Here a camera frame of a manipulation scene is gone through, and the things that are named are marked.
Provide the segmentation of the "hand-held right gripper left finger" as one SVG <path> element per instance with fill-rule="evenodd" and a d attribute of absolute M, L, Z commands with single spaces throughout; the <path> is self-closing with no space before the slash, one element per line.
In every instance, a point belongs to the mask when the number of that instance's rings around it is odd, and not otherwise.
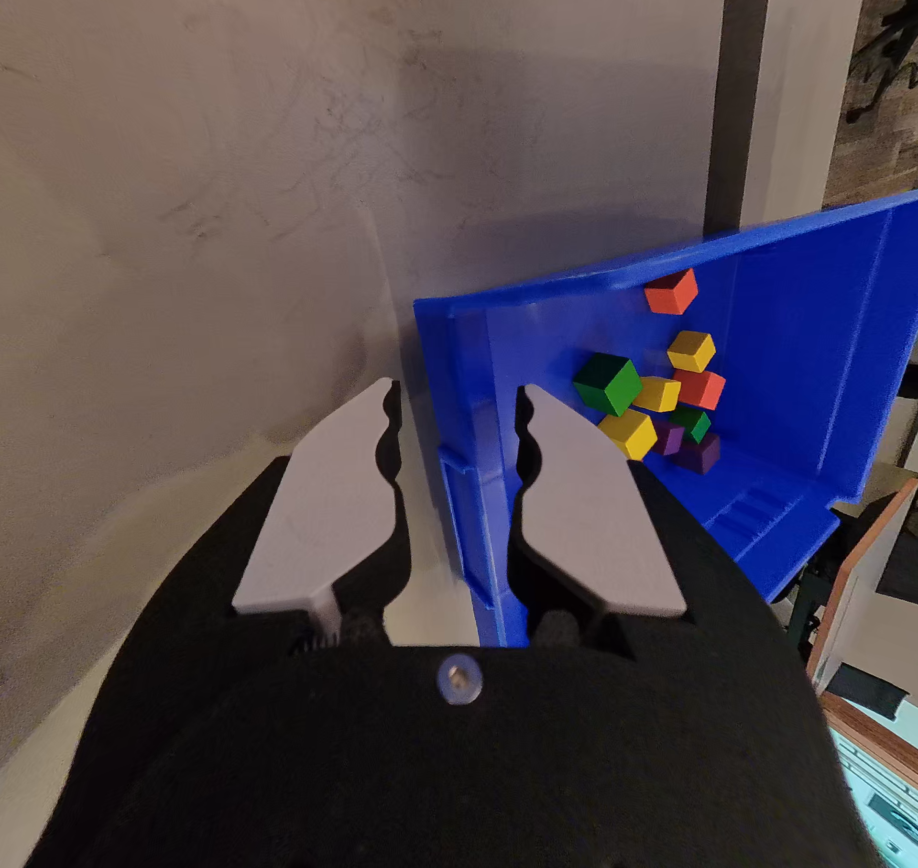
<path fill-rule="evenodd" d="M 398 380 L 381 378 L 295 447 L 232 600 L 238 614 L 302 612 L 318 635 L 385 635 L 407 587 Z"/>

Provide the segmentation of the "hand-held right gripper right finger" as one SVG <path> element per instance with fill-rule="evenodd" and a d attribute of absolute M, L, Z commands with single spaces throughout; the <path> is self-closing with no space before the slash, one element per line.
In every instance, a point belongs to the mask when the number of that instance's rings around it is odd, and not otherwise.
<path fill-rule="evenodd" d="M 599 612 L 678 619 L 688 610 L 621 450 L 535 384 L 518 389 L 508 550 Z"/>

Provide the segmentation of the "yellow wooden cube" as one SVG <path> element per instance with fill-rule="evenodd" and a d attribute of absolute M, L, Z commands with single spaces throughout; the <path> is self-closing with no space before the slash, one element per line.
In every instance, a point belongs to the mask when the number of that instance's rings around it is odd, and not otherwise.
<path fill-rule="evenodd" d="M 667 347 L 667 357 L 673 368 L 693 373 L 706 370 L 716 353 L 710 334 L 682 330 Z"/>
<path fill-rule="evenodd" d="M 634 397 L 632 407 L 636 410 L 665 414 L 678 406 L 681 381 L 658 376 L 640 378 L 641 390 Z"/>
<path fill-rule="evenodd" d="M 598 429 L 629 461 L 642 461 L 658 441 L 651 417 L 632 408 L 626 409 L 621 416 L 605 415 Z"/>

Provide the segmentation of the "large green wooden cube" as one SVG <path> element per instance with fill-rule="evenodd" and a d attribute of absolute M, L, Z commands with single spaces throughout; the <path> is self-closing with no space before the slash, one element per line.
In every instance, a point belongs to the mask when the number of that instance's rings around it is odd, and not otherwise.
<path fill-rule="evenodd" d="M 615 417 L 625 415 L 644 388 L 631 359 L 602 352 L 593 353 L 572 382 L 587 407 Z"/>

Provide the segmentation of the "red wooden cube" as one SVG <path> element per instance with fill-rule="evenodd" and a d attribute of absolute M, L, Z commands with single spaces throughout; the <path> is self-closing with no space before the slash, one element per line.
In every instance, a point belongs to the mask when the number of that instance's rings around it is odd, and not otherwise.
<path fill-rule="evenodd" d="M 716 410 L 726 384 L 723 376 L 709 370 L 676 369 L 672 379 L 680 385 L 680 403 L 705 411 Z"/>
<path fill-rule="evenodd" d="M 690 267 L 649 281 L 644 285 L 644 294 L 650 312 L 682 315 L 699 294 L 694 269 Z"/>

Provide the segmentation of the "blue plastic bin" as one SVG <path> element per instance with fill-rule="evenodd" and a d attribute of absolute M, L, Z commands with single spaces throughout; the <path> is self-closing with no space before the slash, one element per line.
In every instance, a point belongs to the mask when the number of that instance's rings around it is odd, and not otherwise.
<path fill-rule="evenodd" d="M 645 463 L 773 601 L 864 490 L 916 337 L 916 192 L 523 283 L 416 300 L 446 500 L 485 646 L 523 647 L 507 580 L 518 388 L 536 384 L 596 424 L 573 377 L 593 353 L 662 376 L 683 329 L 710 334 L 726 379 L 705 475 Z M 682 315 L 644 285 L 693 268 Z"/>

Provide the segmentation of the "wood edged white desk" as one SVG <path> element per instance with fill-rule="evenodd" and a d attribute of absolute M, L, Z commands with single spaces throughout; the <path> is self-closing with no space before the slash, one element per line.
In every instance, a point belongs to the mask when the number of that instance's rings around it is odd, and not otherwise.
<path fill-rule="evenodd" d="M 806 669 L 830 730 L 916 787 L 916 604 L 878 589 L 915 501 L 916 480 L 909 479 L 845 556 Z M 865 703 L 831 690 L 842 665 L 902 690 L 898 713 L 869 713 Z"/>

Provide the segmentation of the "pale teal device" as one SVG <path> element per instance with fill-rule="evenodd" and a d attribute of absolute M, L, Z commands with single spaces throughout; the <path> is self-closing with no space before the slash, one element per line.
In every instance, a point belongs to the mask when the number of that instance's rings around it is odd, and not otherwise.
<path fill-rule="evenodd" d="M 885 866 L 917 865 L 916 787 L 836 729 L 845 782 Z"/>

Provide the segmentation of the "black chair base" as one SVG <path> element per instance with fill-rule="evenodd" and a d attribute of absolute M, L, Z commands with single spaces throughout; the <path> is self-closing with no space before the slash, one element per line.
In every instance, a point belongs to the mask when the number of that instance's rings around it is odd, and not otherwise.
<path fill-rule="evenodd" d="M 862 116 L 874 111 L 901 73 L 907 74 L 908 89 L 916 89 L 917 64 L 916 61 L 907 61 L 916 40 L 917 0 L 902 0 L 899 9 L 882 18 L 880 32 L 852 55 L 848 72 L 850 76 L 858 66 L 865 64 L 863 80 L 865 83 L 869 81 L 874 69 L 871 62 L 876 58 L 881 60 L 883 70 L 870 102 L 863 107 L 851 108 L 845 113 L 844 120 L 847 124 L 856 123 Z"/>

